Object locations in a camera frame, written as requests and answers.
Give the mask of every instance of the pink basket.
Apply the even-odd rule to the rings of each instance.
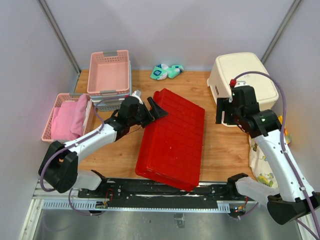
[[[130,90],[127,50],[94,52],[91,55],[87,92],[91,96],[125,94]]]
[[[55,140],[59,140],[60,142],[65,142],[61,139],[51,139],[51,123],[52,123],[52,116],[54,114],[54,108],[59,108],[64,101],[78,101],[79,97],[82,94],[83,93],[60,93],[60,94],[58,94],[58,96],[55,99],[54,106],[51,110],[49,120],[45,125],[45,129],[44,129],[44,132],[41,137],[42,141],[48,142],[48,143],[52,143]],[[86,97],[89,101],[90,100],[89,94],[86,94]],[[86,125],[84,126],[83,134],[87,134],[90,132],[91,124],[92,124],[92,121],[93,121],[94,115],[95,115],[94,111],[95,111],[95,108],[93,107],[93,105],[91,105],[90,110],[89,110],[88,121],[86,122]]]

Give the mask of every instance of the folded towel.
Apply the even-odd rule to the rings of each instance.
[[[87,96],[83,94],[78,101],[64,101],[60,107],[53,109],[52,139],[71,141],[83,135],[87,101]]]

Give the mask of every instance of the wooden surface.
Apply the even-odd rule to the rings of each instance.
[[[83,70],[76,86],[76,93],[86,93],[88,70]],[[133,90],[142,92],[142,100],[153,97],[155,91],[167,88],[183,98],[205,109],[204,139],[201,160],[201,181],[227,181],[238,173],[253,177],[249,167],[248,137],[237,127],[227,127],[216,122],[216,104],[207,87],[210,72],[185,71],[174,79],[162,81],[151,79],[149,70],[132,71]],[[110,117],[112,112],[100,112],[103,119]],[[101,122],[94,118],[92,130]],[[112,144],[106,145],[88,156],[79,165],[82,170],[96,170],[106,177],[139,178],[135,174],[136,162],[144,130],[132,132]]]

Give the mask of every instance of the white plastic box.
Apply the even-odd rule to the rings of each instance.
[[[230,80],[248,71],[268,74],[259,58],[252,52],[218,56],[207,79],[207,85],[211,89],[215,103],[217,104],[217,98],[229,98],[231,96]],[[265,76],[247,74],[240,77],[238,81],[245,81],[254,88],[261,111],[271,109],[278,100],[279,94],[274,83]]]

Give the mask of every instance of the gray floor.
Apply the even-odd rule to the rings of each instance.
[[[257,208],[243,220],[226,213],[186,213],[184,226],[175,221],[172,212],[108,211],[102,216],[90,217],[72,210],[43,210],[40,218],[34,240],[302,239],[295,222],[278,225],[264,207]]]

